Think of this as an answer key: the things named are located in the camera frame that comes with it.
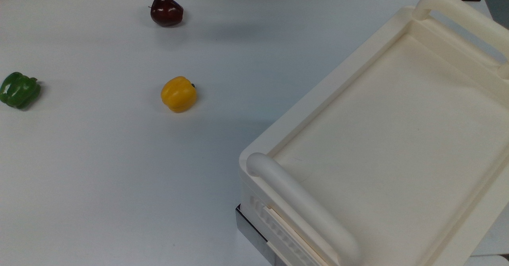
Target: tray rim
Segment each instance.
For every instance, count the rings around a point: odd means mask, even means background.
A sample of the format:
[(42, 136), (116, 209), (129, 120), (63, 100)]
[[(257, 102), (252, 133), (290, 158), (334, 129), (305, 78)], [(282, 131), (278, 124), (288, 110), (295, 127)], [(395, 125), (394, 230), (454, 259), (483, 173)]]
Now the tray rim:
[[(256, 184), (273, 199), (276, 210), (279, 206), (280, 210), (278, 212), (283, 218), (289, 219), (288, 215), (286, 216), (284, 213), (289, 211), (288, 208), (291, 207), (260, 177), (252, 177), (247, 173), (247, 157), (255, 152), (267, 154), (269, 157), (273, 157), (278, 153), (296, 134), (327, 108), (339, 94), (348, 88), (358, 76), (363, 74), (393, 43), (406, 34), (410, 25), (422, 24), (412, 17), (414, 9), (411, 6), (400, 9), (343, 63), (245, 148), (240, 155), (239, 163), (242, 180), (244, 182), (252, 181), (252, 183)], [(437, 26), (441, 26), (440, 22), (433, 18), (426, 20), (434, 21), (433, 25), (438, 24)], [(480, 59), (480, 61), (484, 62), (487, 60), (491, 59), (489, 57)], [(438, 239), (426, 251), (425, 257), (422, 257), (420, 261), (415, 261), (415, 263), (426, 266), (450, 266), (462, 265), (466, 261), (465, 259), (469, 255), (466, 255), (466, 257), (456, 255), (458, 251), (469, 251), (468, 253), (470, 254), (484, 237), (484, 234), (506, 206), (507, 202), (509, 202), (509, 189), (505, 187), (509, 184), (509, 168), (507, 166), (509, 164), (509, 156), (505, 154), (505, 156), (501, 157), (502, 159), (498, 167), (490, 174), (482, 190), (474, 195), (474, 201), (469, 203), (467, 209), (461, 214), (460, 219), (451, 226), (449, 231), (446, 231), (445, 237)], [(314, 234), (306, 235), (305, 233), (301, 235), (308, 239), (314, 236)], [(472, 236), (478, 237), (478, 239), (467, 238)]]

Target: bell pepper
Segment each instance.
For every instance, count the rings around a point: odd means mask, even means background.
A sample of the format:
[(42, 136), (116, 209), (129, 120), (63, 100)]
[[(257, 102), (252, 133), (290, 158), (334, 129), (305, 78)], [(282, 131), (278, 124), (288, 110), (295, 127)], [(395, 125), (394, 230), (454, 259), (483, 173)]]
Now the bell pepper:
[(0, 87), (0, 101), (17, 109), (26, 108), (41, 92), (36, 78), (13, 72)]
[(191, 108), (197, 98), (194, 84), (184, 76), (168, 81), (161, 90), (162, 102), (175, 113)]

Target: yellow bell pepper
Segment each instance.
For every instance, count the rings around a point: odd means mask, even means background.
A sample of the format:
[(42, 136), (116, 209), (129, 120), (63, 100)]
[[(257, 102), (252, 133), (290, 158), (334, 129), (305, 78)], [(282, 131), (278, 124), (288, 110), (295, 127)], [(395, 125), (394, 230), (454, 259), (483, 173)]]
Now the yellow bell pepper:
[(162, 102), (176, 113), (184, 112), (196, 102), (196, 88), (184, 76), (168, 81), (161, 90)]

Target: white plastic tray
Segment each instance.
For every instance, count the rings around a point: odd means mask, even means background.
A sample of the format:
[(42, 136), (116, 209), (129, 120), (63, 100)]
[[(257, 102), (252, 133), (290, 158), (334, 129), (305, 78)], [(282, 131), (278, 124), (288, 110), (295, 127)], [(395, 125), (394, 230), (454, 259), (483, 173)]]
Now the white plastic tray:
[(508, 58), (509, 31), (421, 0), (241, 154), (242, 211), (289, 264), (462, 266), (508, 203), (509, 65), (432, 9)]

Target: fruit basket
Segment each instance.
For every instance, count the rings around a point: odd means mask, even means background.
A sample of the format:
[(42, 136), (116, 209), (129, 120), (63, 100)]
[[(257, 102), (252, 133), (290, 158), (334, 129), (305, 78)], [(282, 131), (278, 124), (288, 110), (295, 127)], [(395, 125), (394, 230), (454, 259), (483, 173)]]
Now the fruit basket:
[(509, 202), (509, 31), (403, 7), (240, 155), (241, 210), (288, 265), (463, 266)]

